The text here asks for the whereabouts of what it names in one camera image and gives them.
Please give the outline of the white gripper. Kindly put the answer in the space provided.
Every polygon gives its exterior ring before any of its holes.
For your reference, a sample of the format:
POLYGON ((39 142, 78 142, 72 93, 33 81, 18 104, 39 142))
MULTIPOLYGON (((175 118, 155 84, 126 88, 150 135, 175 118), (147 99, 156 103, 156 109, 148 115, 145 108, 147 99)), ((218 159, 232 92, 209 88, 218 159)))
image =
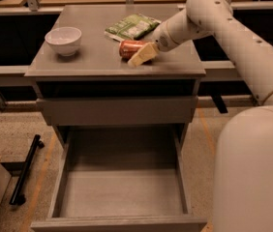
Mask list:
POLYGON ((137 67, 141 64, 154 59, 159 50, 168 52, 180 45, 180 27, 178 23, 171 20, 162 22, 153 32, 152 40, 154 43, 143 45, 128 61, 131 67, 137 67))

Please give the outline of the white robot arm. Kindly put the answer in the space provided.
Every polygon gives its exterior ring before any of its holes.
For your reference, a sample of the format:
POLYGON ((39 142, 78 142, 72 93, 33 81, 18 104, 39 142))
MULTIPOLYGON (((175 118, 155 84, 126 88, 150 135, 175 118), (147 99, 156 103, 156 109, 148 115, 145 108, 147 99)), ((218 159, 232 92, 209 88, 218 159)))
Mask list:
POLYGON ((187 40, 211 35, 257 101, 223 128, 217 143, 213 232, 273 232, 273 46, 240 23, 226 0, 187 0, 151 43, 130 59, 136 67, 187 40))

